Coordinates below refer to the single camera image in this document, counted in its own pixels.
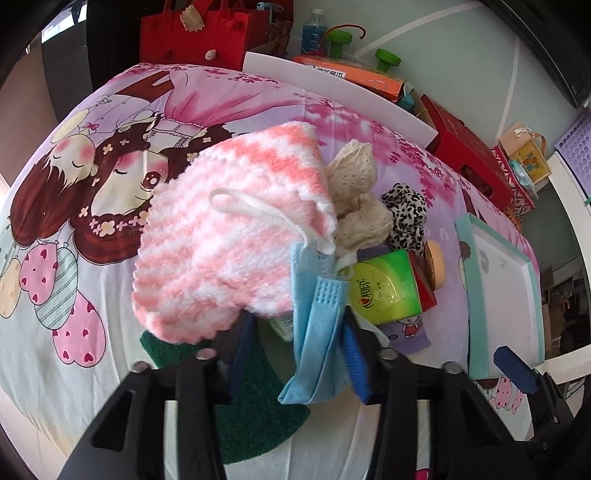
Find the leopard print scrunchie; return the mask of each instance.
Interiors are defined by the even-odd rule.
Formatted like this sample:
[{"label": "leopard print scrunchie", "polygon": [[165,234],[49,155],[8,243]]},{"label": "leopard print scrunchie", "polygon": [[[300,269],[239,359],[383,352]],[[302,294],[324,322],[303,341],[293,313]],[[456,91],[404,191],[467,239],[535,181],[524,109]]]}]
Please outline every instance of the leopard print scrunchie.
[{"label": "leopard print scrunchie", "polygon": [[421,255],[425,235],[423,224],[427,221],[427,204],[423,195],[405,183],[397,183],[382,195],[382,202],[394,217],[394,228],[388,237],[390,246]]}]

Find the blue cloth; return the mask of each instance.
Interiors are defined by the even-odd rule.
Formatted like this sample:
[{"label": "blue cloth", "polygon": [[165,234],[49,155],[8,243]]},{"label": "blue cloth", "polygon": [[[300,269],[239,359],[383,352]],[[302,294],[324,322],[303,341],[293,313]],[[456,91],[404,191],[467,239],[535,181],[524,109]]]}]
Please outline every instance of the blue cloth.
[{"label": "blue cloth", "polygon": [[282,404],[329,401],[348,384],[341,332],[349,284],[335,278],[334,265],[314,242],[291,247],[296,369],[279,395]]}]

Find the green dumbbell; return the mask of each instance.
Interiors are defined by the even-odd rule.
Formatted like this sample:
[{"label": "green dumbbell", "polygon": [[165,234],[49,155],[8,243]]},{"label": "green dumbbell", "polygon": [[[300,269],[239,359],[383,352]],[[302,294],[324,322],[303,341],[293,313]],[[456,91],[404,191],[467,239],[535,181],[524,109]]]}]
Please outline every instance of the green dumbbell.
[{"label": "green dumbbell", "polygon": [[353,35],[343,30],[333,30],[326,34],[325,39],[330,42],[331,59],[339,59],[343,54],[343,45],[348,45],[353,41]]},{"label": "green dumbbell", "polygon": [[375,51],[375,57],[379,60],[378,66],[376,67],[377,70],[380,72],[387,72],[390,67],[397,67],[400,65],[400,57],[390,53],[388,50],[384,50],[383,48],[378,48]]}]

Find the beige lace cloth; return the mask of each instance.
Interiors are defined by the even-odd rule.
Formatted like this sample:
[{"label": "beige lace cloth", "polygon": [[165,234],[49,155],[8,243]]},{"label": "beige lace cloth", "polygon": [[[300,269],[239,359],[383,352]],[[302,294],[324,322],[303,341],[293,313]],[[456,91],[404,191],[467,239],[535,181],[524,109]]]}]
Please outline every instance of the beige lace cloth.
[{"label": "beige lace cloth", "polygon": [[325,171],[339,220],[337,255],[354,253],[384,242],[394,221],[392,212],[370,193],[378,177],[371,144],[351,140],[340,149]]}]

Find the white wall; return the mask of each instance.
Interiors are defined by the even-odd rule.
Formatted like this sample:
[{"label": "white wall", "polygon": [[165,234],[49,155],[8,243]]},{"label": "white wall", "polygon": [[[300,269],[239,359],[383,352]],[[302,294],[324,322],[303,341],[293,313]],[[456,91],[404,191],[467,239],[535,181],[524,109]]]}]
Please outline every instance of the white wall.
[{"label": "white wall", "polygon": [[313,8],[324,9],[328,26],[365,27],[356,57],[376,66],[377,48],[400,56],[392,74],[432,96],[488,145],[516,121],[553,144],[577,116],[529,49],[480,2],[295,0],[292,54]]}]

